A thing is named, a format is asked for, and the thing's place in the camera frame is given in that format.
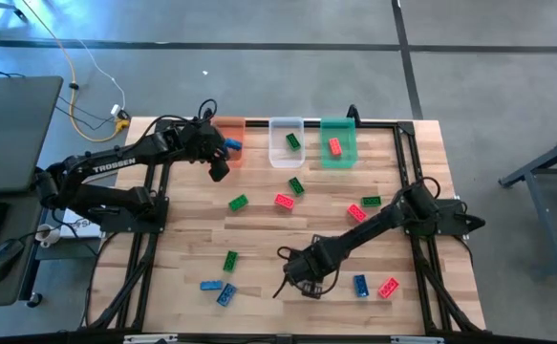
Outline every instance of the lego brick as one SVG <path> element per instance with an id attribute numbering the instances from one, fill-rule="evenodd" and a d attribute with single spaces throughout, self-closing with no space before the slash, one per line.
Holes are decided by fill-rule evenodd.
<path id="1" fill-rule="evenodd" d="M 388 298 L 397 287 L 399 287 L 399 282 L 395 278 L 391 277 L 377 290 L 377 294 L 382 298 Z"/>
<path id="2" fill-rule="evenodd" d="M 354 277 L 354 291 L 356 291 L 356 296 L 358 297 L 369 296 L 370 291 L 367 289 L 367 282 L 365 282 L 365 275 L 356 275 Z"/>
<path id="3" fill-rule="evenodd" d="M 200 290 L 221 290 L 223 281 L 203 281 L 200 283 Z"/>
<path id="4" fill-rule="evenodd" d="M 237 288 L 227 283 L 223 291 L 221 291 L 221 295 L 219 295 L 219 298 L 217 299 L 219 305 L 227 307 L 229 301 L 231 301 L 231 298 L 233 297 L 233 294 L 236 293 L 236 290 Z"/>
<path id="5" fill-rule="evenodd" d="M 348 207 L 348 213 L 353 215 L 354 219 L 359 222 L 363 222 L 363 220 L 367 217 L 367 214 L 365 214 L 356 204 L 351 204 L 351 206 Z"/>
<path id="6" fill-rule="evenodd" d="M 229 251 L 227 257 L 225 258 L 225 264 L 223 265 L 223 271 L 233 272 L 236 268 L 236 261 L 238 260 L 238 252 Z"/>
<path id="7" fill-rule="evenodd" d="M 304 193 L 304 186 L 297 180 L 297 177 L 289 179 L 290 189 L 293 190 L 296 196 L 301 196 Z"/>
<path id="8" fill-rule="evenodd" d="M 234 139 L 225 139 L 225 147 L 233 150 L 242 150 L 242 143 Z"/>
<path id="9" fill-rule="evenodd" d="M 295 134 L 290 133 L 287 135 L 287 142 L 289 143 L 289 147 L 290 149 L 296 151 L 299 148 L 301 148 L 301 144 L 299 143 L 299 140 L 297 140 L 297 138 L 295 137 Z"/>
<path id="10" fill-rule="evenodd" d="M 231 211 L 237 211 L 247 204 L 248 198 L 246 197 L 246 195 L 243 194 L 233 201 L 229 202 L 229 207 L 231 208 Z"/>
<path id="11" fill-rule="evenodd" d="M 329 148 L 331 148 L 333 156 L 342 155 L 342 146 L 339 145 L 339 140 L 337 138 L 329 139 Z"/>
<path id="12" fill-rule="evenodd" d="M 291 197 L 287 197 L 283 194 L 277 194 L 274 202 L 286 209 L 293 209 L 295 206 L 295 201 Z"/>
<path id="13" fill-rule="evenodd" d="M 380 196 L 370 196 L 370 197 L 361 198 L 362 206 L 380 206 L 381 204 L 382 204 L 382 200 L 380 199 Z"/>

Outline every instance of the blue lego brick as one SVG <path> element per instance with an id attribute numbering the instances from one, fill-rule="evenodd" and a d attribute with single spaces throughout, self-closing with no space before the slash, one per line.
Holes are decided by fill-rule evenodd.
<path id="1" fill-rule="evenodd" d="M 365 275 L 356 275 L 354 277 L 354 290 L 356 291 L 356 296 L 358 297 L 369 296 L 370 291 L 367 290 L 367 282 L 365 282 Z"/>
<path id="2" fill-rule="evenodd" d="M 234 139 L 225 139 L 225 147 L 239 151 L 242 149 L 242 143 Z"/>
<path id="3" fill-rule="evenodd" d="M 217 299 L 219 305 L 227 307 L 227 304 L 231 301 L 231 298 L 233 297 L 233 294 L 236 293 L 236 290 L 237 288 L 227 283 L 223 291 L 221 291 L 221 295 L 219 295 L 219 298 Z"/>
<path id="4" fill-rule="evenodd" d="M 203 281 L 200 283 L 200 290 L 221 290 L 223 281 Z"/>

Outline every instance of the wooden table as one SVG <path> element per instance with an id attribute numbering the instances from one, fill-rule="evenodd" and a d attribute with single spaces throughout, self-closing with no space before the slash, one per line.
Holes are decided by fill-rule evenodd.
<path id="1" fill-rule="evenodd" d="M 134 118 L 127 143 L 137 140 L 151 120 Z M 421 120 L 415 121 L 415 127 L 424 175 L 440 182 L 441 197 L 452 197 L 454 188 L 439 123 Z M 317 130 L 306 129 L 306 162 L 298 169 L 270 166 L 267 128 L 246 129 L 244 164 L 220 183 L 210 180 L 207 164 L 174 163 L 167 190 L 168 223 L 160 237 L 153 269 L 146 332 L 424 333 L 412 250 L 400 228 L 354 250 L 342 264 L 336 288 L 321 300 L 306 298 L 290 286 L 277 299 L 271 298 L 283 279 L 285 261 L 276 256 L 279 246 L 306 247 L 314 233 L 339 235 L 355 225 L 346 212 L 348 205 L 358 204 L 362 196 L 377 194 L 386 204 L 401 188 L 390 130 L 357 130 L 359 161 L 345 170 L 321 167 Z M 407 147 L 404 144 L 411 167 Z M 145 171 L 145 166 L 121 169 L 117 187 L 143 185 Z M 159 174 L 156 172 L 155 185 Z M 276 193 L 292 194 L 287 180 L 294 176 L 306 194 L 296 199 L 292 212 L 287 212 L 275 206 L 273 199 Z M 243 193 L 249 205 L 231 212 L 227 203 Z M 454 238 L 438 237 L 437 241 L 446 288 L 473 323 L 483 328 L 467 251 Z M 92 320 L 121 287 L 131 242 L 132 235 L 120 234 L 105 249 L 93 285 Z M 223 272 L 228 250 L 240 254 L 233 273 Z M 367 298 L 354 294 L 353 276 L 360 273 L 365 274 L 370 289 Z M 381 299 L 377 288 L 391 276 L 399 281 L 399 289 L 390 299 Z M 216 302 L 219 291 L 200 291 L 201 281 L 215 279 L 238 288 L 226 308 Z M 326 287 L 332 279 L 333 274 L 325 278 Z M 437 298 L 428 283 L 427 288 L 438 324 Z M 135 290 L 128 323 L 137 295 Z"/>

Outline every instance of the green lego brick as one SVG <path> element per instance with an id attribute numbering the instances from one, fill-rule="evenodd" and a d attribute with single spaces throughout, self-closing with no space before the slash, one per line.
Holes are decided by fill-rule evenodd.
<path id="1" fill-rule="evenodd" d="M 289 179 L 289 186 L 293 190 L 296 196 L 300 196 L 304 193 L 304 186 L 297 180 L 297 177 Z"/>
<path id="2" fill-rule="evenodd" d="M 363 206 L 380 206 L 381 204 L 380 196 L 363 197 L 361 199 L 361 205 Z"/>
<path id="3" fill-rule="evenodd" d="M 287 135 L 287 142 L 289 143 L 290 149 L 298 150 L 301 148 L 301 144 L 299 144 L 299 140 L 295 137 L 295 134 L 290 133 Z"/>
<path id="4" fill-rule="evenodd" d="M 248 198 L 246 197 L 246 195 L 242 195 L 236 198 L 235 200 L 229 202 L 229 207 L 231 208 L 231 211 L 236 211 L 247 204 L 248 204 Z"/>
<path id="5" fill-rule="evenodd" d="M 225 258 L 225 264 L 223 265 L 223 271 L 233 272 L 236 268 L 236 261 L 238 260 L 238 252 L 229 251 L 227 253 L 227 258 Z"/>

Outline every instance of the plastic container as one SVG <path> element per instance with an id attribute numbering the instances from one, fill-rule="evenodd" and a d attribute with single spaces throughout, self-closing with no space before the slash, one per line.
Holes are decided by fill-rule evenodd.
<path id="1" fill-rule="evenodd" d="M 293 150 L 287 135 L 293 134 L 300 148 Z M 269 162 L 276 168 L 297 168 L 306 160 L 306 142 L 303 118 L 269 119 Z"/>
<path id="2" fill-rule="evenodd" d="M 234 139 L 242 143 L 242 149 L 237 151 L 229 148 L 229 167 L 241 167 L 244 162 L 244 137 L 246 132 L 246 119 L 235 117 L 213 118 L 212 125 L 217 127 L 225 139 Z"/>
<path id="3" fill-rule="evenodd" d="M 340 156 L 332 155 L 329 139 L 336 138 L 342 148 Z M 356 163 L 356 129 L 353 118 L 321 118 L 320 159 L 324 168 L 351 168 Z"/>

